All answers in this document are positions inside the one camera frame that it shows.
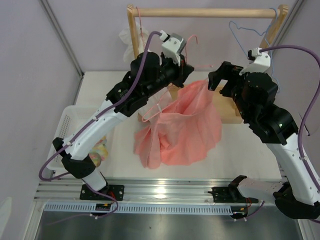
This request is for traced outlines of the pink skirt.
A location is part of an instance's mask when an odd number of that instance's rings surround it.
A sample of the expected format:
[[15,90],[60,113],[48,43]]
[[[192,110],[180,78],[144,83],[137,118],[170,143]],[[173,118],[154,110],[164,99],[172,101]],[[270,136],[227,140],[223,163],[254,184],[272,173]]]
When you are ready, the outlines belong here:
[[213,95],[207,80],[188,84],[135,134],[134,153],[144,168],[189,166],[207,157],[222,138]]

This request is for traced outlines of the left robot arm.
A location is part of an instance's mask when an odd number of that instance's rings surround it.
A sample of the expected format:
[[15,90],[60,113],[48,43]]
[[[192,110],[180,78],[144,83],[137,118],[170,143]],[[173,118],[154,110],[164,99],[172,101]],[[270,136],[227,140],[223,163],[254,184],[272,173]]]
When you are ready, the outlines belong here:
[[90,158],[90,150],[108,132],[144,107],[154,94],[170,84],[182,88],[193,71],[194,67],[187,64],[182,54],[178,55],[177,62],[149,51],[138,55],[122,81],[107,93],[100,108],[78,132],[53,140],[64,168],[81,179],[97,200],[107,199],[109,184]]

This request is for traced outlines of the pastel floral cloth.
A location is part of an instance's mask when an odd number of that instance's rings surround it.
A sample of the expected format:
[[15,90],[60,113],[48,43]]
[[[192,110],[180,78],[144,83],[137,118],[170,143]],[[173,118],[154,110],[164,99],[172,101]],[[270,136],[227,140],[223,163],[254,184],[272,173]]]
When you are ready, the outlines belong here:
[[94,147],[89,152],[89,157],[96,167],[99,167],[109,155],[106,144],[107,138],[106,136],[104,136],[94,145]]

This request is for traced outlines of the white plastic basket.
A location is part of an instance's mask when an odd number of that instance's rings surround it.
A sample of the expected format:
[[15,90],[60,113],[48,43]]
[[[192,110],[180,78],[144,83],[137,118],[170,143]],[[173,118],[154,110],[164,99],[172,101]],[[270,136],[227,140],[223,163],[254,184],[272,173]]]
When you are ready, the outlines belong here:
[[[91,116],[96,112],[97,107],[85,106],[85,105],[70,105],[67,106],[60,117],[57,129],[55,131],[55,138],[66,138],[73,133],[77,133],[78,130],[84,125]],[[53,144],[51,144],[47,158],[51,157],[56,152]],[[62,157],[59,155],[55,157],[48,165],[49,170],[55,172],[66,172],[62,162]]]

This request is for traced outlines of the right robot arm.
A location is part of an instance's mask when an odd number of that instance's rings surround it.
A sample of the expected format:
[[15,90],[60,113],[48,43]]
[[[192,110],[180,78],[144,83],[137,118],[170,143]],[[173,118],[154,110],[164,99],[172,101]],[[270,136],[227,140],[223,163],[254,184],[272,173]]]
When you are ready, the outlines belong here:
[[244,175],[230,184],[228,196],[234,202],[254,198],[271,202],[291,219],[316,222],[320,216],[320,192],[299,157],[298,126],[292,115],[275,105],[278,85],[264,72],[242,73],[241,66],[225,61],[208,74],[208,90],[214,91],[221,80],[226,84],[220,90],[232,98],[241,118],[262,143],[271,150],[287,181],[264,182]]

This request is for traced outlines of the white garment on hanger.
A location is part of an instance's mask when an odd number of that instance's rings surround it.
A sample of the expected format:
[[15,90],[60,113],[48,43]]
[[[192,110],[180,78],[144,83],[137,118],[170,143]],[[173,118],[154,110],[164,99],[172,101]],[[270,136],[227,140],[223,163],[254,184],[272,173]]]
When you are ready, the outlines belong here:
[[138,59],[136,60],[136,56],[134,54],[134,48],[133,48],[133,42],[132,42],[132,37],[131,37],[131,31],[130,31],[130,28],[126,28],[126,29],[123,29],[120,33],[119,33],[119,38],[120,40],[125,44],[127,45],[127,48],[123,54],[123,60],[126,62],[126,63],[130,63],[130,68],[133,69],[133,75],[132,75],[132,79],[135,80],[136,78],[136,75],[137,75],[137,72],[139,70],[139,67],[140,67],[140,64],[141,64],[141,58],[142,58],[142,55],[144,53],[144,50],[145,50],[145,46],[146,46],[146,43],[147,43],[147,40],[148,40],[148,37],[149,37],[149,32],[145,29],[145,27],[142,25],[142,31],[143,31],[143,38],[141,38],[141,35],[140,35],[140,25],[139,23],[136,22],[136,30],[137,30],[137,40],[138,40],[138,54],[139,54],[139,57]]

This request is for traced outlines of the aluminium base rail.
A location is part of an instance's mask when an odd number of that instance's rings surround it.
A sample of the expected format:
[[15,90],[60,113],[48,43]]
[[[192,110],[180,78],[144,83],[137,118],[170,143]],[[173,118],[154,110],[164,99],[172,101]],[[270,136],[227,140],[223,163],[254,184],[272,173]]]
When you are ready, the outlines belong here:
[[110,191],[117,202],[100,199],[81,199],[87,194],[80,180],[63,178],[57,181],[41,181],[34,201],[42,203],[45,211],[105,214],[191,214],[231,215],[235,208],[249,207],[254,212],[261,204],[274,203],[262,200],[243,202],[216,201],[214,190],[228,186],[229,179],[183,180],[183,179],[120,179],[109,181]]

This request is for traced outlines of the pink hanger with white garment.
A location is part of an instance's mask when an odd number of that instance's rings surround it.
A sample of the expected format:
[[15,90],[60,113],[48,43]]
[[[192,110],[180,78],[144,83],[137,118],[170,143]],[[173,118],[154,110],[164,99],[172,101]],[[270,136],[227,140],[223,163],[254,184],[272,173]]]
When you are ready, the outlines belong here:
[[143,29],[142,29],[142,17],[141,17],[140,9],[137,6],[135,8],[138,13],[140,36],[141,36],[141,39],[143,39],[144,35],[143,35]]

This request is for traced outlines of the pink wire hanger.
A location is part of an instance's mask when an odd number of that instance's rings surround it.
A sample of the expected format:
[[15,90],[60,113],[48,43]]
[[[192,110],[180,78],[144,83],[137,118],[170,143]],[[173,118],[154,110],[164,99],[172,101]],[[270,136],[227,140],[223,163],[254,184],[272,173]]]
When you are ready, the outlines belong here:
[[147,105],[138,111],[138,121],[143,123],[149,122],[157,114],[161,113],[165,107],[174,101],[172,93],[175,95],[179,89],[179,87],[170,83],[167,87],[155,93],[148,100]]

